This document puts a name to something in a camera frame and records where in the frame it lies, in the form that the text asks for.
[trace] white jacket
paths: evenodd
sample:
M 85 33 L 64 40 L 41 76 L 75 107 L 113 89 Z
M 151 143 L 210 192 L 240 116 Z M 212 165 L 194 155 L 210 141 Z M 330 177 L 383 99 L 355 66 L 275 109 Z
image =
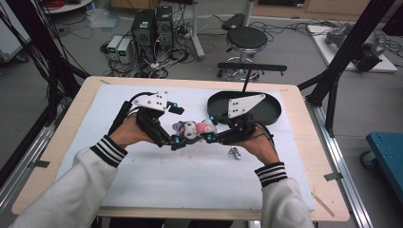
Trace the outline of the white jacket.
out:
M 89 227 L 127 152 L 108 136 L 76 154 L 64 176 L 53 183 L 10 226 Z M 261 227 L 313 227 L 295 180 L 282 162 L 255 171 L 262 184 Z

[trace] round stool seat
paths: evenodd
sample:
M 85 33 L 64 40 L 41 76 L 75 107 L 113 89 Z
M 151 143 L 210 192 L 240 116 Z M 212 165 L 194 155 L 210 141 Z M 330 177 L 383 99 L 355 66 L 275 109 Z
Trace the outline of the round stool seat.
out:
M 226 40 L 230 48 L 245 53 L 257 53 L 266 48 L 268 42 L 264 32 L 250 27 L 232 28 Z

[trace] person's left hand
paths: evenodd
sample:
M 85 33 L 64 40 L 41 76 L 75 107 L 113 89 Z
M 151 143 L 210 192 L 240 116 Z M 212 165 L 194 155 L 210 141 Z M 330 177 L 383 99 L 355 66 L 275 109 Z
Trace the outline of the person's left hand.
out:
M 136 124 L 137 114 L 133 113 L 109 136 L 109 138 L 118 144 L 122 149 L 128 145 L 146 141 L 153 143 L 152 140 Z

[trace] person's right arm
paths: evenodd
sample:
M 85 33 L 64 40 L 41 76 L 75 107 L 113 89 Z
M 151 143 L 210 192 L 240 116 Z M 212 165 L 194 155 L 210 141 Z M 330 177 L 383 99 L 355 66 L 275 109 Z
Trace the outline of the person's right arm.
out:
M 297 182 L 289 179 L 284 163 L 262 130 L 237 145 L 255 155 L 264 166 L 255 171 L 261 183 L 263 205 L 261 227 L 313 227 L 310 214 L 303 201 Z

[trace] black tray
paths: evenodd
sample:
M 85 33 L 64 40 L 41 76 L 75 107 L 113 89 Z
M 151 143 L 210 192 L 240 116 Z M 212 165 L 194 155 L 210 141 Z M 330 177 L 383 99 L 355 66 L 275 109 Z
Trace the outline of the black tray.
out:
M 230 99 L 248 97 L 253 95 L 262 94 L 261 92 L 240 92 L 240 91 L 221 91 L 208 99 L 207 112 L 210 116 L 217 116 L 225 111 L 228 111 L 228 101 Z M 279 115 L 281 115 L 281 105 L 278 100 L 273 96 L 266 95 L 263 101 L 254 106 L 249 113 L 252 113 L 255 121 L 270 125 L 274 124 Z

